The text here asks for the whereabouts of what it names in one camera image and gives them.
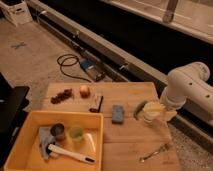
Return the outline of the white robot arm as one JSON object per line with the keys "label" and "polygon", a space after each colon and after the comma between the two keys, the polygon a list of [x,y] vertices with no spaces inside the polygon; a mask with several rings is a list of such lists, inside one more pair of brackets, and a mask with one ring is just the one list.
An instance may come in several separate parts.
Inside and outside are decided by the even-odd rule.
{"label": "white robot arm", "polygon": [[160,102],[166,107],[164,120],[173,119],[187,100],[213,114],[213,87],[206,83],[209,77],[210,69],[203,62],[172,69],[167,74],[167,86],[160,96]]}

